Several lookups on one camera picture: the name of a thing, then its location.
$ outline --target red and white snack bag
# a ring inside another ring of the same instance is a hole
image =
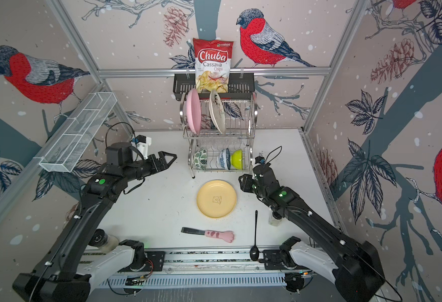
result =
[[[193,39],[196,89],[228,92],[233,42]]]

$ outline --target black basket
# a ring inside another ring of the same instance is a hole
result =
[[[196,76],[193,73],[186,74],[178,73],[174,75],[174,94],[176,100],[181,101],[182,94],[188,93],[191,89],[196,87]],[[241,73],[230,73],[228,91],[226,93],[219,93],[220,98],[230,100],[251,100],[254,92],[254,74],[245,72],[243,77]],[[200,93],[201,100],[209,99],[210,93]]]

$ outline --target white mesh shelf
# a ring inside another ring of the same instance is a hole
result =
[[[90,94],[88,104],[73,119],[67,130],[40,162],[40,166],[48,172],[71,172],[82,157],[91,140],[117,103],[112,92],[96,92]]]

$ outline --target white tabletop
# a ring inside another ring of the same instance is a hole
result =
[[[291,236],[308,242],[299,227],[283,219],[279,226],[268,224],[271,210],[251,193],[239,188],[240,172],[195,172],[188,170],[188,141],[179,131],[142,132],[152,138],[149,154],[166,151],[177,154],[177,160],[163,172],[149,176],[140,188],[121,195],[105,215],[99,228],[120,240],[144,242],[146,248],[252,246],[254,216],[258,210],[257,246],[280,245]],[[298,130],[257,130],[253,154],[266,157],[282,145],[282,153],[273,161],[272,169],[280,185],[297,192],[322,218],[333,224],[325,200],[310,165]],[[220,179],[230,183],[237,194],[237,204],[226,217],[212,219],[204,216],[196,204],[199,188],[206,182]],[[139,181],[129,183],[127,190]],[[182,227],[200,230],[233,231],[234,242],[181,233]]]

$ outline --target spoon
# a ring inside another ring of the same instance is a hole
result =
[[[260,257],[260,250],[258,250],[258,247],[256,246],[256,227],[258,226],[258,210],[255,212],[254,216],[254,245],[249,250],[249,257],[252,261],[258,261],[258,257]]]

